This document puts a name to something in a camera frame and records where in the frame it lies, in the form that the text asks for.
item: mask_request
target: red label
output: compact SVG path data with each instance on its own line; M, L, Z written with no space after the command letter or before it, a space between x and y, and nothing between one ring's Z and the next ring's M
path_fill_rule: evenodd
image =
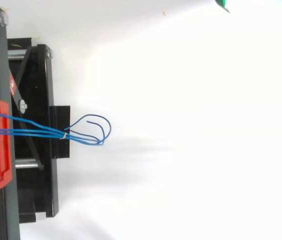
M11 91L12 96L14 96L15 90L16 90L16 84L12 76L12 73L10 72L10 91Z

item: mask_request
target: blue wire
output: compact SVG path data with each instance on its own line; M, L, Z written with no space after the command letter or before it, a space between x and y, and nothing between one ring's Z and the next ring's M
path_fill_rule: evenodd
M55 135L42 135L42 134L26 134L26 133L1 133L0 135L8 135L8 136L23 136L23 137L40 137L40 138L50 138L50 139L59 139L59 136L55 136ZM76 141L78 143L84 144L84 145L89 145L89 146L102 146L103 144L96 144L96 143L88 143L86 141L81 141L72 137L66 137L65 139L69 139L69 140L73 140Z
M5 128L0 128L0 133L2 132L22 132L22 133L42 133L42 134L52 134L54 136L58 136L58 138L63 138L64 134L58 134L58 133L54 133L51 131L44 131L44 130L32 130L32 129L5 129ZM81 140L86 140L86 141L92 141L92 142L99 142L100 140L94 140L94 139L88 139L88 138L83 138L83 137L78 137L78 136L73 136L70 134L66 134L69 137L73 137L73 138L77 138L77 139L81 139Z
M99 126L100 128L101 128L101 130L102 130L102 133L103 133L103 141L102 141L102 143L104 143L104 138L105 138L105 133L104 133L104 129L103 129L103 127L100 125L100 124L98 124L98 123L96 123L96 122L93 122L93 121L86 121L87 123L89 123L89 124L94 124L94 125L97 125L97 126Z
M94 139L98 140L99 142L101 142L101 140L100 140L100 139L98 139L97 137L92 136L92 135L82 134L82 133L79 133L79 132L77 132L77 131L73 131L73 130L70 130L70 132L75 133L75 134L79 134L79 135L82 135L82 136L86 136L86 137L94 138Z
M88 123L98 125L102 129L102 133L103 133L103 139L102 140L99 140L98 138L96 138L94 136L85 135L85 134L78 133L78 132L75 132L75 131L72 131L72 130L70 130L70 131L74 132L74 133L77 133L79 135L82 135L82 136L91 137L91 138L96 139L97 143L86 142L86 141L92 141L92 142L96 142L96 141L93 140L93 139L89 139L89 138L82 138L82 137L78 137L78 136L73 136L73 135L70 135L68 133L66 134L65 139L73 140L73 141L76 141L76 142L79 142L79 143L82 143L82 144L85 144L85 145L90 145L90 146L102 146L102 145L104 145L104 141L109 137L109 135L111 133L112 126L111 126L111 123L103 116L95 115L95 114L87 114L87 115L81 117L77 122L75 122L74 124L72 124L71 126L66 128L65 130L70 129L72 126L76 125L79 121L81 121L83 118L85 118L87 116L99 117L99 118L102 118L102 119L106 120L107 123L110 126L110 130L109 130L109 133L107 134L107 136L105 136L104 129L103 129L103 127L101 125L99 125L99 124L97 124L95 122L87 121ZM15 121L29 123L29 124L32 124L32 125L38 127L38 128L48 130L48 131L42 131L42 130L31 130L31 129L29 129L29 130L25 130L25 129L18 129L18 130L17 129L0 129L0 131L2 131L2 132L0 132L0 135L11 135L11 136L17 136L18 135L18 136L29 136L29 137L41 137L41 138L63 138L64 135L65 135L65 132L62 132L62 131L54 129L54 128L49 128L47 126L42 126L42 125L37 124L37 123L35 123L35 122L31 121L31 120L17 118L17 117L14 117L14 116L8 116L8 115L4 115L4 114L0 114L0 117L8 118L8 119L15 120ZM50 135L30 134L28 132L32 132L32 133L45 133L45 134L50 134Z
M107 121L107 123L109 124L109 126L110 126L109 133L108 133L108 134L106 135L106 137L104 137L104 138L103 138L103 140L102 140L102 142L104 143L104 141L105 141L105 140L106 140L106 139L110 136L110 134L111 134L111 131L112 131L112 125L111 125L111 123L109 122L109 120L108 120L108 119L106 119L105 117L100 116L100 115L95 115L95 114L87 114L87 115L84 115L84 116L83 116L83 117L81 117L78 121L76 121L74 124L72 124L71 126L67 127L67 128L66 128L66 129L64 129L64 130L66 131L66 130L70 129L71 127L73 127L74 125L76 125L79 121L81 121L83 118L88 117L88 116L102 118L102 119L106 120L106 121Z

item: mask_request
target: wire bundle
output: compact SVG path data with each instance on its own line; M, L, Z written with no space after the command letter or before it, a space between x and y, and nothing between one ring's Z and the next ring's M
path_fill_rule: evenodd
M19 121L19 122L24 122L24 123L29 123L39 129L4 129L4 128L0 128L0 135L10 135L10 136L25 136L25 137L39 137L39 138L50 138L50 139L69 139L69 140L73 140L76 141L78 143L84 144L84 145L90 145L90 146L102 146L104 145L104 141L110 136L111 131L112 131L112 126L111 123L103 116L100 115L95 115L95 114L87 114L84 115L83 117L81 117L78 121L76 121L74 124L72 124L71 126L67 127L66 129L64 129L64 131L66 130L70 130L70 132L75 133L77 135L81 135L81 136L85 136L85 137L79 137L76 135L72 135L69 133L66 133L64 131L60 131L54 128L49 128L47 126L42 126L40 124L37 124L31 120L27 120L27 119L22 119L22 118L17 118L14 116L8 116L8 115L4 115L4 114L0 114L0 117L2 118L7 118L7 119L11 119L14 121ZM79 123L83 118L86 117L98 117L101 119L104 119L107 121L107 123L109 124L109 132L107 135L105 135L105 131L104 128L102 127L102 125L93 122L93 121L86 121L89 124L93 124L93 125L97 125L98 127L101 128L102 130L102 134L103 134L103 139L98 139L97 137L93 136L93 135L87 135L87 134L82 134L76 131L71 130L71 128L76 125L77 123Z

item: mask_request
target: silver rod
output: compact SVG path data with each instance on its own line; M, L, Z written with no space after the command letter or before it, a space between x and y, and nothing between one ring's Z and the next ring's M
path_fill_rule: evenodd
M22 50L9 50L7 51L7 58L9 60L22 60L26 53L25 49Z
M34 169L39 166L36 163L36 160L33 158L29 159L16 159L15 160L15 168L16 169Z

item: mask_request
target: green object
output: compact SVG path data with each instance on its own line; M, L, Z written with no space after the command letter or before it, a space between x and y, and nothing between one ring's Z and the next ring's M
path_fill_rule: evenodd
M220 5L222 8L226 9L226 0L215 0L218 5Z

